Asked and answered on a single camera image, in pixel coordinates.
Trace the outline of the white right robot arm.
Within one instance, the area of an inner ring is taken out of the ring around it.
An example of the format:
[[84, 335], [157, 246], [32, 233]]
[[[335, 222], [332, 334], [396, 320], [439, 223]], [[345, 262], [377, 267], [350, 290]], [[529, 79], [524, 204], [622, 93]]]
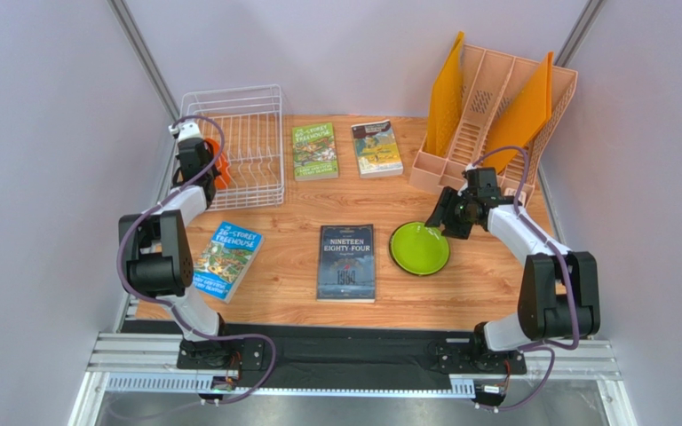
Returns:
[[425, 224], [446, 237], [467, 239], [475, 226], [500, 240], [523, 267], [517, 311], [478, 324], [466, 343], [436, 343], [446, 373], [497, 374], [528, 350], [575, 349], [599, 332], [598, 266], [588, 251], [556, 241], [511, 195], [492, 168], [468, 169], [464, 185], [442, 189]]

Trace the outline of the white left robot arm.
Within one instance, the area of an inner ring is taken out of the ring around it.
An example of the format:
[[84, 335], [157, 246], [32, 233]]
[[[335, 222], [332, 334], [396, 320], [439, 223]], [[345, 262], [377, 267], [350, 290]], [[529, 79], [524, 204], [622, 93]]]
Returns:
[[178, 367], [237, 372], [240, 346], [226, 338], [224, 320], [193, 284], [194, 260], [186, 237], [186, 226], [211, 205], [217, 191], [216, 154], [210, 139], [178, 139], [180, 165], [164, 205], [119, 220], [119, 267], [125, 289], [161, 305], [181, 329]]

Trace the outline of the lime green plate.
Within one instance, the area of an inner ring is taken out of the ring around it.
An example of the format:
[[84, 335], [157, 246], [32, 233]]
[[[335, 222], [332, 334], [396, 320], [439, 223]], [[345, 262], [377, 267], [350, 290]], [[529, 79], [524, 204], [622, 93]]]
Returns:
[[416, 276], [439, 272], [450, 258], [448, 241], [440, 230], [419, 221], [400, 225], [389, 239], [388, 251], [399, 268]]

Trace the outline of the orange plate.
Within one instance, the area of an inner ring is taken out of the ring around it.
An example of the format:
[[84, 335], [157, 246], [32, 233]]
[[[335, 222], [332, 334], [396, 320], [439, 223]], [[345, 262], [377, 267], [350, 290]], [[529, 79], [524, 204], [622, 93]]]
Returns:
[[[219, 152], [219, 144], [218, 141], [214, 138], [205, 138], [204, 141], [208, 144], [209, 146], [209, 151], [213, 154], [216, 155]], [[220, 190], [226, 190], [232, 181], [231, 175], [230, 175], [230, 162], [228, 160], [227, 154], [221, 153], [220, 156], [217, 158], [216, 164], [215, 164], [215, 169], [219, 173], [219, 175], [215, 178], [215, 183], [214, 186], [220, 191]]]

